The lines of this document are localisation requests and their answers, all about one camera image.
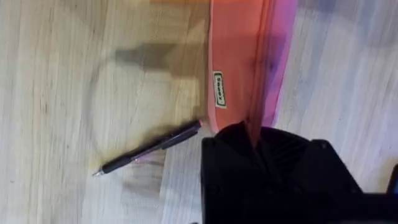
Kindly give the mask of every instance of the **small label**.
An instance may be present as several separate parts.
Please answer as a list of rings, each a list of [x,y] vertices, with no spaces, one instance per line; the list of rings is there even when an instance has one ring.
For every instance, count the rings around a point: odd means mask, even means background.
[[[213,72],[213,78],[214,78],[214,93],[216,96],[216,107],[226,108],[223,73]]]

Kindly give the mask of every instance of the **pen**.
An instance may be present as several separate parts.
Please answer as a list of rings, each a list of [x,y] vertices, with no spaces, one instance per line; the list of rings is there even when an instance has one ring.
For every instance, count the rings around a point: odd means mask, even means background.
[[[161,136],[160,138],[156,139],[155,141],[150,142],[149,144],[145,144],[143,146],[139,146],[137,149],[127,152],[109,162],[102,165],[98,171],[93,174],[94,177],[101,176],[107,173],[110,173],[120,167],[123,167],[136,159],[154,152],[159,149],[168,149],[180,142],[183,142],[190,137],[196,135],[198,130],[201,128],[201,121],[195,120],[191,121],[177,130],[168,133],[166,135]]]

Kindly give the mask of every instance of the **wooden floor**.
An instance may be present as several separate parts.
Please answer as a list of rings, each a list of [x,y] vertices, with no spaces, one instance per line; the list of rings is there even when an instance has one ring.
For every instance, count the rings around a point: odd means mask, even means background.
[[[398,1],[300,1],[277,127],[360,186],[398,163]],[[205,1],[0,1],[0,222],[201,223],[199,136],[92,178],[206,113]]]

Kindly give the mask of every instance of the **pink fabric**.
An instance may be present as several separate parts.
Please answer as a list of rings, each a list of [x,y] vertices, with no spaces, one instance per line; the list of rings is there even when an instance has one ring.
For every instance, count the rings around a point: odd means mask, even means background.
[[[252,139],[275,119],[297,0],[211,2],[208,116],[214,132],[246,122]],[[226,107],[215,106],[213,72]]]
[[[278,58],[276,68],[270,72],[265,89],[266,101],[264,104],[263,126],[273,126],[278,113],[278,97],[282,86],[285,66],[289,56],[290,42],[293,33],[293,24],[297,0],[277,0],[274,8],[274,20],[271,25],[271,33],[279,37],[285,37],[283,46],[276,50],[275,57]]]

